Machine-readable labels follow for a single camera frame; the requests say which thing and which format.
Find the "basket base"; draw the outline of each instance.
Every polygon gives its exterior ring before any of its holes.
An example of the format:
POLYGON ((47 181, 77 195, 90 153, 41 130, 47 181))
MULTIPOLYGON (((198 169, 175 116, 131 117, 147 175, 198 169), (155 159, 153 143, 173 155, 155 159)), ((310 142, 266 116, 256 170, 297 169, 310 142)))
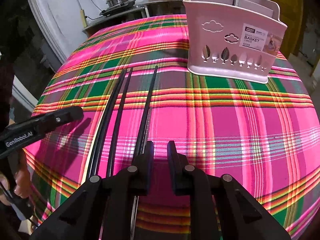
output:
POLYGON ((261 84, 268 83, 267 76, 260 76, 251 73, 244 73, 237 70, 226 70, 222 68, 212 68, 212 67, 199 67, 194 65, 188 65, 188 70, 200 76, 214 76, 214 77, 224 77, 224 78, 233 78, 233 79, 241 79, 250 82, 256 82, 261 84))

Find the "human hand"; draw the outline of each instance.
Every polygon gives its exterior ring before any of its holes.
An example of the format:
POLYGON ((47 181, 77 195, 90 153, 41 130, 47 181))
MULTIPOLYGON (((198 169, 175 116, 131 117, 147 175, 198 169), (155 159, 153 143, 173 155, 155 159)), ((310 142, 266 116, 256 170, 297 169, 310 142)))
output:
MULTIPOLYGON (((19 159, 19 167, 18 171, 15 174, 16 179, 16 187, 14 189, 14 193, 21 198, 27 198, 30 194, 31 190, 31 181, 30 181, 30 173, 27 168, 26 156, 23 150, 19 151, 20 159, 19 159)), ((0 181, 3 184, 5 189, 9 189, 9 181, 0 171, 0 181)), ((7 201, 5 195, 0 195, 0 201, 9 206, 10 202, 7 201)))

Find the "stove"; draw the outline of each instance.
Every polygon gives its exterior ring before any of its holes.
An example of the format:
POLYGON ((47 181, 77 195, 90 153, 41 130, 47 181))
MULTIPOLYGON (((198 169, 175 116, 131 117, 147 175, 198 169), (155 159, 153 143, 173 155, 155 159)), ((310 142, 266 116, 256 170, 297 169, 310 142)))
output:
POLYGON ((110 15, 114 15, 114 14, 126 11, 128 9, 131 9, 135 4, 135 2, 136 0, 130 0, 118 5, 114 5, 112 7, 109 7, 108 9, 102 10, 99 15, 110 16, 110 15))

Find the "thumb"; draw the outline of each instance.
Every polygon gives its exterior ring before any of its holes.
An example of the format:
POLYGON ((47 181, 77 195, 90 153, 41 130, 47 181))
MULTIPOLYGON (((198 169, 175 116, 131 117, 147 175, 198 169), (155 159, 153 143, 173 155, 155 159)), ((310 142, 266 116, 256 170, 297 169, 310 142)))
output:
MULTIPOLYGON (((2 183, 2 185, 6 190, 9 189, 9 181, 2 173, 0 173, 0 182, 2 183)), ((0 201, 5 205, 10 206, 10 202, 7 201, 7 199, 5 198, 5 195, 1 188, 0 188, 0 201)))

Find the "yellow wooden door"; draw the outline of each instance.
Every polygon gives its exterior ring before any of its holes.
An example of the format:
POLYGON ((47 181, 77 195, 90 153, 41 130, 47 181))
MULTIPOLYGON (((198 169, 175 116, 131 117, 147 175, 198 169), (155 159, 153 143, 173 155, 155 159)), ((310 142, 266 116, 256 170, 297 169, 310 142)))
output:
POLYGON ((285 31, 280 51, 288 58, 297 44, 302 15, 303 15, 303 0, 271 0, 280 6, 280 21, 285 23, 288 28, 285 31))

